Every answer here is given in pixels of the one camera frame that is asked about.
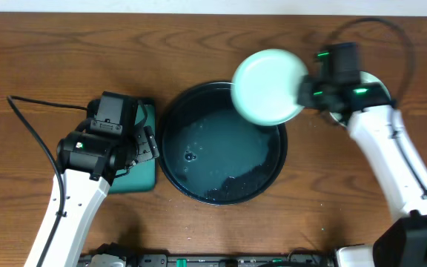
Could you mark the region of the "green plate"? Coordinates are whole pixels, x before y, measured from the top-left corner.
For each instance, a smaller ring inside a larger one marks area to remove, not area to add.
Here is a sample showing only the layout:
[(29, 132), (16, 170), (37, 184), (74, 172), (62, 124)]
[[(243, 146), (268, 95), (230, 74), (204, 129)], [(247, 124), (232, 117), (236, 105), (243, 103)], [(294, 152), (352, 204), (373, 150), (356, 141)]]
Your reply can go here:
[[(360, 72), (360, 77), (361, 77), (361, 81), (362, 83), (374, 83), (377, 82), (381, 85), (381, 87), (383, 88), (383, 91), (385, 92), (385, 94), (387, 95), (387, 97), (389, 99), (391, 99), (391, 95), (388, 91), (388, 88), (385, 86), (385, 84), (378, 79), (376, 76), (374, 76), (371, 73), (368, 73), (366, 71), (361, 71)], [(342, 120), (342, 115), (340, 113), (330, 113), (331, 118), (337, 122), (339, 125), (345, 127), (346, 124), (344, 123), (344, 121)]]
[(245, 59), (232, 78), (236, 111), (260, 126), (279, 125), (298, 115), (299, 87), (308, 75), (304, 62), (286, 50), (261, 50)]

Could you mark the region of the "green plate front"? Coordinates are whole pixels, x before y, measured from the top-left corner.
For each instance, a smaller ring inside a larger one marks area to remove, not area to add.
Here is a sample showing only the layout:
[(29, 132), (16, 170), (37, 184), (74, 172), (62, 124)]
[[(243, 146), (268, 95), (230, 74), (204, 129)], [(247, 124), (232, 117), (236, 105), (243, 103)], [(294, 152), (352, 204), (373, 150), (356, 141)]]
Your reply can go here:
[(308, 75), (304, 62), (286, 50), (261, 50), (245, 59), (232, 78), (236, 111), (260, 126), (279, 125), (298, 115), (299, 87)]

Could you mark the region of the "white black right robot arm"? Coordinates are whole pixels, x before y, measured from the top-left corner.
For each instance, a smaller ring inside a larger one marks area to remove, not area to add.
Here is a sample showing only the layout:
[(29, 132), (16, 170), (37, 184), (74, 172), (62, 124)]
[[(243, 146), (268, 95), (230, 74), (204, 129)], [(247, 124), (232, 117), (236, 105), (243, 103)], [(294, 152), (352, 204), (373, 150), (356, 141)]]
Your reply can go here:
[(369, 73), (348, 85), (304, 76), (297, 102), (340, 115), (368, 160), (393, 219), (373, 244), (337, 249), (336, 266), (427, 266), (427, 167), (386, 86)]

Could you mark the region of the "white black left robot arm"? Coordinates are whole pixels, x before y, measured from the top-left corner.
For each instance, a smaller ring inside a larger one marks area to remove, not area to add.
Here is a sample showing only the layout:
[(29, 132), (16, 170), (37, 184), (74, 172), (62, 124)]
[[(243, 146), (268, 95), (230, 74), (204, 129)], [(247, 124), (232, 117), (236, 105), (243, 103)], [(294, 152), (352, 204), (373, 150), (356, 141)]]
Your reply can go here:
[(124, 136), (79, 127), (57, 152), (59, 170), (26, 266), (75, 266), (105, 198), (149, 191), (156, 182), (159, 151), (150, 126)]

